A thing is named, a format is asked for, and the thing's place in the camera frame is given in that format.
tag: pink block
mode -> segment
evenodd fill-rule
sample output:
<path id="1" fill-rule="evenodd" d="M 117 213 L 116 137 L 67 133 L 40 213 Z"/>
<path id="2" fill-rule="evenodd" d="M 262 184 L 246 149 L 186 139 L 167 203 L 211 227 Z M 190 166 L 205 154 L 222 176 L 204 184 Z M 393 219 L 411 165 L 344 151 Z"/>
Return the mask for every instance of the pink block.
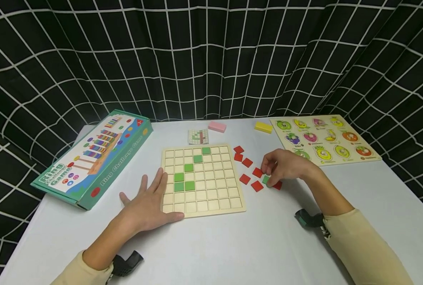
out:
<path id="1" fill-rule="evenodd" d="M 212 121 L 208 124 L 208 128 L 211 129 L 211 130 L 215 130 L 217 132 L 220 132 L 220 133 L 224 133 L 224 131 L 226 130 L 226 125 Z"/>

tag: green square tile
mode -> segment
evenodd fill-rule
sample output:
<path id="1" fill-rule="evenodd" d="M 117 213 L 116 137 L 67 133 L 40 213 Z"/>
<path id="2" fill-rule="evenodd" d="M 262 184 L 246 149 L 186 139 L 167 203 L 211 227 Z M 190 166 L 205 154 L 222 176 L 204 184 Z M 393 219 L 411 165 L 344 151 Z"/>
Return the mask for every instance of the green square tile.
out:
<path id="1" fill-rule="evenodd" d="M 191 191 L 194 190 L 194 181 L 186 181 L 185 182 L 185 190 L 186 191 Z"/>
<path id="2" fill-rule="evenodd" d="M 185 190 L 185 184 L 183 182 L 177 182 L 173 185 L 174 192 L 181 192 Z"/>
<path id="3" fill-rule="evenodd" d="M 192 172 L 194 171 L 194 165 L 193 164 L 185 164 L 185 172 Z"/>
<path id="4" fill-rule="evenodd" d="M 209 147 L 203 147 L 202 148 L 202 154 L 203 155 L 209 155 L 209 154 L 211 154 L 212 153 L 212 151 L 210 150 L 210 148 Z"/>
<path id="5" fill-rule="evenodd" d="M 175 173 L 173 175 L 173 181 L 174 182 L 180 182 L 185 180 L 185 174 L 184 173 Z"/>
<path id="6" fill-rule="evenodd" d="M 202 162 L 202 156 L 194 156 L 194 163 Z"/>
<path id="7" fill-rule="evenodd" d="M 264 178 L 262 179 L 262 183 L 264 183 L 266 185 L 269 178 L 270 178 L 269 176 L 264 175 Z"/>

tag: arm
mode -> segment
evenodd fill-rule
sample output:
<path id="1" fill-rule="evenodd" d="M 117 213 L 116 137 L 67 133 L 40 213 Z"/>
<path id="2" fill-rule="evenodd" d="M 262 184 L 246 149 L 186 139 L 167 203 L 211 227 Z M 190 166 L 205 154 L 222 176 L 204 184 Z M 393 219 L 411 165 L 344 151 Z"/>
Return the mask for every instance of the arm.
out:
<path id="1" fill-rule="evenodd" d="M 84 252 L 80 252 L 52 285 L 104 285 L 113 270 L 113 258 L 130 238 L 141 231 L 158 228 L 184 218 L 183 213 L 161 212 L 167 174 L 162 168 L 147 188 L 148 177 L 142 176 L 137 196 L 130 200 L 120 193 L 124 208 L 109 223 L 102 234 Z"/>
<path id="2" fill-rule="evenodd" d="M 264 156 L 261 170 L 271 175 L 267 186 L 280 179 L 305 181 L 324 214 L 331 234 L 328 243 L 357 285 L 413 284 L 391 247 L 319 167 L 288 150 L 277 149 Z"/>

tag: hand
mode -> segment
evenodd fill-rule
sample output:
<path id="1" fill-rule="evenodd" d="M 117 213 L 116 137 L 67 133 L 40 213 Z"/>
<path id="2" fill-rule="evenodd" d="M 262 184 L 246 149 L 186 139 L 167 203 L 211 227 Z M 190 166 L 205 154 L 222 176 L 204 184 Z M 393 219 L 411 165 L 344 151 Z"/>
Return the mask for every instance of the hand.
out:
<path id="1" fill-rule="evenodd" d="M 274 186 L 280 179 L 302 179 L 315 168 L 317 166 L 308 159 L 282 149 L 267 153 L 261 165 L 262 172 L 271 175 L 267 181 L 268 187 Z"/>
<path id="2" fill-rule="evenodd" d="M 162 168 L 158 169 L 156 177 L 148 189 L 147 181 L 148 177 L 143 175 L 139 193 L 133 200 L 130 200 L 123 192 L 120 193 L 124 208 L 115 219 L 128 239 L 138 232 L 155 229 L 185 217 L 185 214 L 181 212 L 166 214 L 161 211 L 167 185 L 167 173 Z"/>

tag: left hand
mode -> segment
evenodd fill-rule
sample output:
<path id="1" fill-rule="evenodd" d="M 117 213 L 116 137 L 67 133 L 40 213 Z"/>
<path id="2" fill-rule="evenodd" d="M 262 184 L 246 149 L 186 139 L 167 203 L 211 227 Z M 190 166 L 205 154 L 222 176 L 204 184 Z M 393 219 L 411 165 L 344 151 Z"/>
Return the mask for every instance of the left hand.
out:
<path id="1" fill-rule="evenodd" d="M 167 173 L 158 169 L 156 177 L 147 188 L 148 177 L 142 176 L 137 196 L 130 200 L 123 192 L 120 199 L 124 204 L 123 210 L 115 217 L 120 230 L 127 238 L 133 237 L 141 231 L 158 228 L 168 222 L 177 222 L 185 217 L 184 213 L 161 211 L 164 192 L 166 192 Z"/>

